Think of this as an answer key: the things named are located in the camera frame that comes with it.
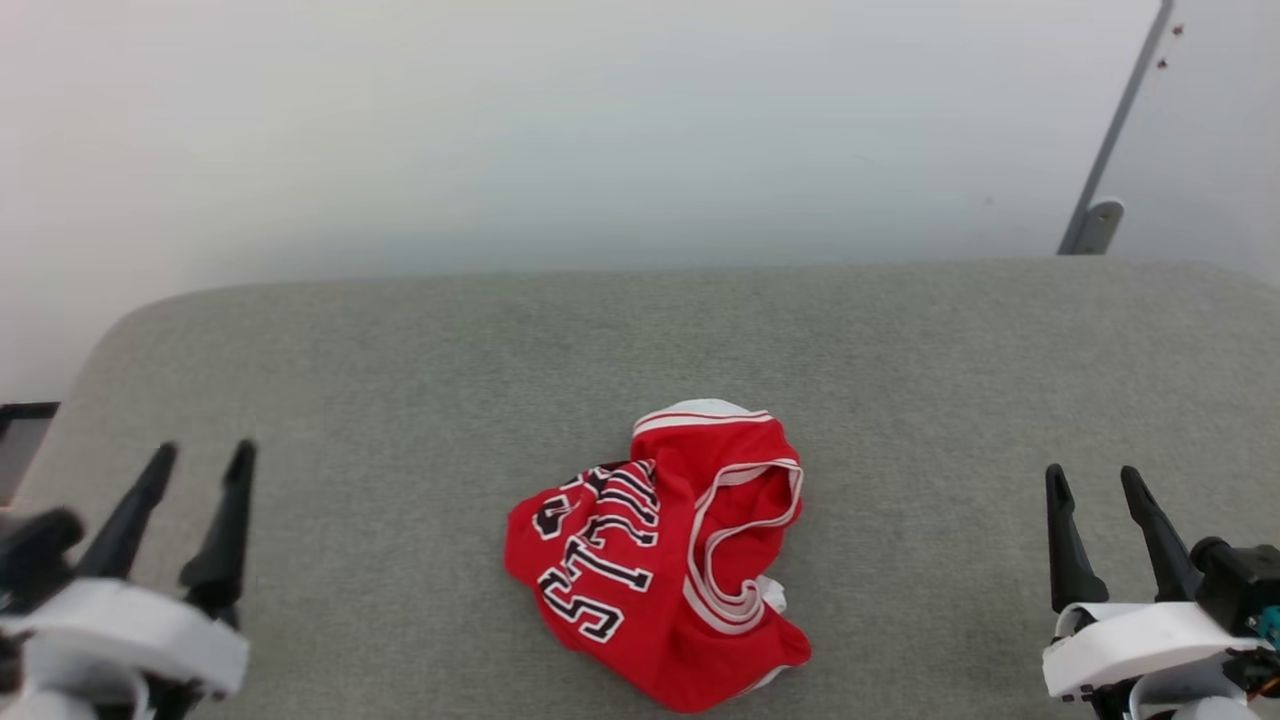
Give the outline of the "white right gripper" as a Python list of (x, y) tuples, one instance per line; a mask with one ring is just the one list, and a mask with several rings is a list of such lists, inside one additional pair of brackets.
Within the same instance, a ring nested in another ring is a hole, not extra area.
[(1042, 653), (1048, 697), (1097, 719), (1257, 719), (1262, 639), (1234, 635), (1190, 602), (1203, 574), (1185, 543), (1135, 468), (1123, 466), (1120, 482), (1157, 603), (1103, 603), (1108, 588), (1091, 566), (1065, 471), (1046, 468), (1050, 601), (1060, 612)]

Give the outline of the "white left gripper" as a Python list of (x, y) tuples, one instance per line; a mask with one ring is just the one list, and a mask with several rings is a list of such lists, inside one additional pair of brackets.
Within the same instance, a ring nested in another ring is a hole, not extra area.
[(76, 565), (77, 577), (106, 579), (74, 580), (28, 612), (3, 615), (3, 717), (179, 719), (202, 700), (241, 692), (250, 665), (250, 643), (237, 629), (252, 439), (237, 445), (211, 525), (180, 570), (187, 603), (122, 582), (177, 455), (174, 443), (155, 450)]

